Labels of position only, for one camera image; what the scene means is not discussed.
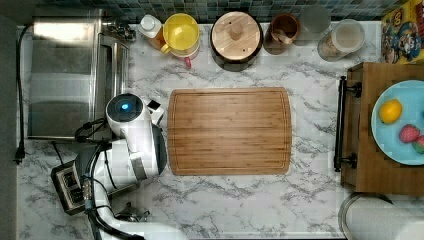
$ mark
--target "cabinet handle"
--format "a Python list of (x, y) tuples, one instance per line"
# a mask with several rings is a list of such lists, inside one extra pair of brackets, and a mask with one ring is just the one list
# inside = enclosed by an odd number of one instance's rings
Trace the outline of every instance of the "cabinet handle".
[(350, 156), (343, 158), (343, 134), (344, 134), (344, 117), (346, 92), (350, 92), (354, 97), (360, 98), (362, 93), (362, 83), (355, 83), (352, 87), (347, 86), (346, 76), (341, 76), (339, 83), (339, 102), (337, 106), (337, 127), (336, 127), (336, 146), (334, 153), (334, 171), (340, 172), (342, 162), (348, 163), (352, 168), (356, 168), (357, 155), (352, 153)]

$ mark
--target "lemon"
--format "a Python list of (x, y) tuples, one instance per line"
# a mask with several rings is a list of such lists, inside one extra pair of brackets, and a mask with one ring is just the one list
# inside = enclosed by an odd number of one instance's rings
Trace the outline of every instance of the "lemon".
[(391, 124), (396, 122), (402, 114), (402, 104), (397, 99), (392, 99), (385, 102), (380, 107), (378, 116), (380, 116), (381, 121), (386, 124)]

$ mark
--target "white bottle cap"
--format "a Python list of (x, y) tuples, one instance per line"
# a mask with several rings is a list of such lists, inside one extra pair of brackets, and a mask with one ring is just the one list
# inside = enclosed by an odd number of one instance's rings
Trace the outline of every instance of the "white bottle cap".
[(145, 15), (138, 25), (138, 30), (148, 38), (154, 38), (158, 33), (162, 23), (152, 15)]

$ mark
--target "stainless steel toaster oven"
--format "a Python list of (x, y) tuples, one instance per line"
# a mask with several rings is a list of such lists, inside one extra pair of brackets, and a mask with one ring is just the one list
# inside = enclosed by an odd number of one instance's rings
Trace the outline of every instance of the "stainless steel toaster oven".
[[(128, 47), (105, 27), (102, 10), (34, 18), (28, 138), (73, 140), (104, 117), (127, 82)], [(103, 128), (91, 139), (111, 136)]]

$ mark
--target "jar with wooden lid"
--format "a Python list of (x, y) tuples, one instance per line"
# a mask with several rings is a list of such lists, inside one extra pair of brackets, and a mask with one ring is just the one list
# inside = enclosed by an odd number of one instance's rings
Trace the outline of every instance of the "jar with wooden lid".
[(247, 13), (229, 12), (212, 27), (212, 57), (227, 71), (239, 72), (253, 64), (262, 42), (262, 28)]

